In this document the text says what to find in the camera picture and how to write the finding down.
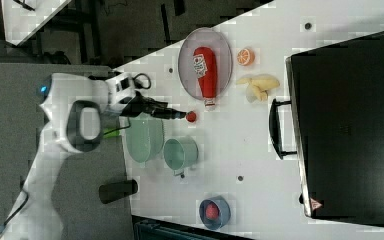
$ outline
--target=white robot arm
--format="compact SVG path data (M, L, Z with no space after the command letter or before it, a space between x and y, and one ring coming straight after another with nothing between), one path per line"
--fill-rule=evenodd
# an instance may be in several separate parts
M143 97L145 88L130 74L108 80L55 73L40 86L40 107L49 122L43 128L36 157L11 213L0 227L3 240L59 240L62 222L51 194L60 168L69 156L94 150L102 137L101 115L184 118L167 103Z

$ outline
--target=green mug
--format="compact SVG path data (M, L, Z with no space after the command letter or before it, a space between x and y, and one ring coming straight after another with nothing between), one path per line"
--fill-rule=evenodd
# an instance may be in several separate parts
M184 169L195 164L197 159L198 147L191 137L172 138L164 144L164 160L174 176L183 174Z

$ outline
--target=screw hole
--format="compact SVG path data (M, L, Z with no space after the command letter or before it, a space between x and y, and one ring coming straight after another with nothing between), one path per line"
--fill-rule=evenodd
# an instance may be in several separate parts
M311 23L306 23L304 27L306 30L310 30L313 27L313 25Z

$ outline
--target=briefcase handle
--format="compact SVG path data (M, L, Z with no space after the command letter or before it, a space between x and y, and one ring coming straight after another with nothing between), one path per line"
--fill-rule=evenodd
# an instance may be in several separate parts
M282 132L280 130L278 107L283 105L289 105L289 104L291 104L291 101L279 102L276 99L273 99L272 106L270 108L270 115L269 115L270 138L272 140L274 150L276 150L276 153L280 159L283 159L283 157L287 155L297 154L296 151L292 151L292 152L283 151L283 147L282 147Z

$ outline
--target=red ketchup bottle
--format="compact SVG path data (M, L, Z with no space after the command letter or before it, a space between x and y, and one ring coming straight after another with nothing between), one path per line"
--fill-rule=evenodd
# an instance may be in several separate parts
M217 96L217 62L211 48L199 47L193 54L193 63L199 86L201 87L204 104L207 110L215 107Z

